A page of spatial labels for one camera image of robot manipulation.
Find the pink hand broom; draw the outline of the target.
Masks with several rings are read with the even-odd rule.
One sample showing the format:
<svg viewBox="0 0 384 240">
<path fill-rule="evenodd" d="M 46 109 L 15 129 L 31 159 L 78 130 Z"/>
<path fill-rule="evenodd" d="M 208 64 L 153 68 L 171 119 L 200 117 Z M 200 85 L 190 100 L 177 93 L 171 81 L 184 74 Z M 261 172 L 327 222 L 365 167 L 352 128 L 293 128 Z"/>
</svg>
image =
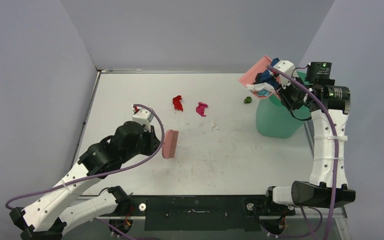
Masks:
<svg viewBox="0 0 384 240">
<path fill-rule="evenodd" d="M 161 154 L 164 159 L 172 159 L 176 155 L 179 131 L 169 129 L 164 134 Z"/>
</svg>

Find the pink dustpan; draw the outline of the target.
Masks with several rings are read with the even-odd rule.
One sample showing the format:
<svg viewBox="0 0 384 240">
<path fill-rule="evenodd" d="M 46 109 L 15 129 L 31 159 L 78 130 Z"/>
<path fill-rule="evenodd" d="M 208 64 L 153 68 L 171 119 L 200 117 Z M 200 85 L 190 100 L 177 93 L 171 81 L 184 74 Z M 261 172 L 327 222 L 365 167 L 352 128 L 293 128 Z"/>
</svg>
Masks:
<svg viewBox="0 0 384 240">
<path fill-rule="evenodd" d="M 280 83 L 267 69 L 267 65 L 274 67 L 279 61 L 278 58 L 271 59 L 268 56 L 264 56 L 240 77 L 238 81 L 247 91 L 259 99 L 265 99 L 272 95 L 276 96 L 277 93 L 275 89 Z"/>
</svg>

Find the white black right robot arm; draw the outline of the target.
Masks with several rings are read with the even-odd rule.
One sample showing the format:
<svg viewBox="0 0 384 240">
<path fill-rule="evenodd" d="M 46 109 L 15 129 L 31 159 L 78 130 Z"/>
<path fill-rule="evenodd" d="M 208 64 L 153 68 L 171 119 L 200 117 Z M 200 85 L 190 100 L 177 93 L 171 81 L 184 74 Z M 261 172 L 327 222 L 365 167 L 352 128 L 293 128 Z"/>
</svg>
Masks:
<svg viewBox="0 0 384 240">
<path fill-rule="evenodd" d="M 334 209 L 356 199 L 355 190 L 348 187 L 344 167 L 351 93 L 348 87 L 335 84 L 330 77 L 331 68 L 330 62 L 311 62 L 304 67 L 304 79 L 298 77 L 295 65 L 288 60 L 267 68 L 278 78 L 276 92 L 289 112 L 301 107 L 309 109 L 314 132 L 309 181 L 296 180 L 289 187 L 273 187 L 271 195 L 262 201 L 264 211 L 270 215 L 283 205 Z"/>
</svg>

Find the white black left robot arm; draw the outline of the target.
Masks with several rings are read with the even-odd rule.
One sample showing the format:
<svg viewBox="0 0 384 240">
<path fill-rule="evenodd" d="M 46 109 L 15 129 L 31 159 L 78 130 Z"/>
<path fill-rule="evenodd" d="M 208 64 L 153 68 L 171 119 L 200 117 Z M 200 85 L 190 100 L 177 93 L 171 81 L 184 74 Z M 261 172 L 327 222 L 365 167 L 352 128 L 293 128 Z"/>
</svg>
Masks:
<svg viewBox="0 0 384 240">
<path fill-rule="evenodd" d="M 25 207 L 13 208 L 9 216 L 23 240 L 60 240 L 71 229 L 93 218 L 132 209 L 130 197 L 121 186 L 111 186 L 102 195 L 72 205 L 86 190 L 138 155 L 151 159 L 161 149 L 165 136 L 158 138 L 153 125 L 127 121 L 113 135 L 92 144 L 77 163 L 50 190 Z"/>
</svg>

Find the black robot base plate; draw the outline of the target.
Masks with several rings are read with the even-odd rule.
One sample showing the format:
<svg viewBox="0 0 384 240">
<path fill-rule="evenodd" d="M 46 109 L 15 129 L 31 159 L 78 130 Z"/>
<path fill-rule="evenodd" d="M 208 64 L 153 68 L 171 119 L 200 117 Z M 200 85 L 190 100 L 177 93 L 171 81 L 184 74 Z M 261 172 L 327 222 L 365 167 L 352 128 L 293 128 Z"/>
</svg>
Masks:
<svg viewBox="0 0 384 240">
<path fill-rule="evenodd" d="M 280 224 L 296 211 L 265 195 L 133 195 L 106 214 L 123 221 L 143 219 L 146 231 L 258 232 L 261 222 Z"/>
</svg>

